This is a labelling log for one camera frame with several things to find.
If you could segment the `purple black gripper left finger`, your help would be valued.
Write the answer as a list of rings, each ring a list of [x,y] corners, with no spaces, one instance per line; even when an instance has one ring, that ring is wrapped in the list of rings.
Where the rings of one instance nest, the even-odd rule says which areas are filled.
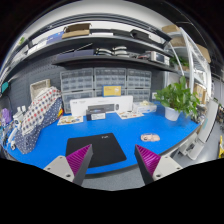
[[[89,144],[66,157],[74,174],[74,183],[81,186],[93,156],[92,145]]]

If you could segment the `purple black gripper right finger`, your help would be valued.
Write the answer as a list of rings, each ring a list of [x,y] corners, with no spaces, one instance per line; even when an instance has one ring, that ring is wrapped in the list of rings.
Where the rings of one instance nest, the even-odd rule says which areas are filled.
[[[144,148],[140,145],[135,145],[135,157],[145,184],[153,182],[153,174],[161,159],[159,155]]]

